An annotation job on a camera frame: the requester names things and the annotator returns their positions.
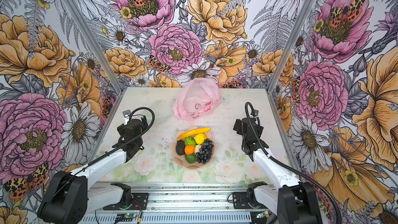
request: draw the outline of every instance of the table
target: table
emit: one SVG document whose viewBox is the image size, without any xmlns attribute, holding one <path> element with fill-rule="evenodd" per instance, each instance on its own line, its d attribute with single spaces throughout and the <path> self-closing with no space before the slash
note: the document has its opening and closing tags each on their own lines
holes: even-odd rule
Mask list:
<svg viewBox="0 0 398 224">
<path fill-rule="evenodd" d="M 149 107 L 155 112 L 155 122 L 143 138 L 144 150 L 139 151 L 130 161 L 117 167 L 101 178 L 102 182 L 145 183 L 158 185 L 168 183 L 178 186 L 181 183 L 200 185 L 242 185 L 264 181 L 268 177 L 241 150 L 242 137 L 233 131 L 237 118 L 245 115 L 244 104 L 250 101 L 260 111 L 261 125 L 264 127 L 262 140 L 272 150 L 274 156 L 288 164 L 277 124 L 264 89 L 220 89 L 220 102 L 209 114 L 186 122 L 174 116 L 172 104 L 182 88 L 139 88 L 129 87 L 117 107 L 96 156 L 112 149 L 120 137 L 117 127 L 124 123 L 122 112 L 138 107 Z M 174 163 L 170 144 L 175 141 L 180 130 L 191 126 L 210 127 L 213 142 L 218 147 L 211 163 L 189 170 Z"/>
</svg>

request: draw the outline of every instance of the lemon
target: lemon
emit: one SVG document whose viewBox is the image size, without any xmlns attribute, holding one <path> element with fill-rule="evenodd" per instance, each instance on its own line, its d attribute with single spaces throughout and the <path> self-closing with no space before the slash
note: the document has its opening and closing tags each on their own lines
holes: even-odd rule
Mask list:
<svg viewBox="0 0 398 224">
<path fill-rule="evenodd" d="M 198 135 L 195 136 L 196 144 L 203 144 L 206 139 L 207 137 L 204 133 L 199 133 Z"/>
</svg>

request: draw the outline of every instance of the yellow peony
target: yellow peony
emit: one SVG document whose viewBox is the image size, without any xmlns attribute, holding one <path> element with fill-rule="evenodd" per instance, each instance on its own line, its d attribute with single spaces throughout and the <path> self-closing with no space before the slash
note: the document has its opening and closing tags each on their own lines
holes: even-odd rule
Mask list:
<svg viewBox="0 0 398 224">
<path fill-rule="evenodd" d="M 231 44 L 245 32 L 247 9 L 243 4 L 220 14 L 230 2 L 232 0 L 188 0 L 187 11 L 195 17 L 192 22 L 203 22 L 207 27 L 206 40 Z"/>
</svg>

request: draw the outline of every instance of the white table surface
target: white table surface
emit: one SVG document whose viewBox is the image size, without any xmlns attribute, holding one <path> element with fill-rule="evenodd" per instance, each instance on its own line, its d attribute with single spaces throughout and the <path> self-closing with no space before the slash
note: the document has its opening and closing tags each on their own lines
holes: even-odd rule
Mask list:
<svg viewBox="0 0 398 224">
<path fill-rule="evenodd" d="M 271 106 L 263 89 L 220 89 L 220 102 L 209 114 L 186 122 L 174 116 L 172 104 L 182 88 L 129 87 L 113 117 L 104 139 L 97 149 L 100 156 L 117 143 L 117 127 L 124 123 L 122 112 L 138 107 L 149 107 L 155 112 L 155 122 L 145 133 L 143 146 L 130 161 L 117 167 L 101 181 L 126 183 L 199 183 L 199 184 L 248 184 L 256 181 L 270 183 L 268 177 L 241 150 L 242 137 L 233 131 L 237 118 L 245 115 L 247 101 L 260 111 L 264 127 L 261 139 L 271 148 L 274 156 L 288 163 L 286 151 L 278 132 Z M 191 126 L 210 127 L 213 142 L 218 147 L 211 163 L 196 170 L 189 170 L 174 163 L 170 144 L 180 130 Z"/>
</svg>

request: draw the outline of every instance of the pink plastic bag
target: pink plastic bag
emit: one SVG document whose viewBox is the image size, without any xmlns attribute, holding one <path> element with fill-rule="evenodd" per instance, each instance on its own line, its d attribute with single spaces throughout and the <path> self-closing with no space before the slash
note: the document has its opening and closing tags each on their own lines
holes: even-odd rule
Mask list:
<svg viewBox="0 0 398 224">
<path fill-rule="evenodd" d="M 189 121 L 208 114 L 219 102 L 218 85 L 210 78 L 193 79 L 173 104 L 174 115 Z"/>
</svg>

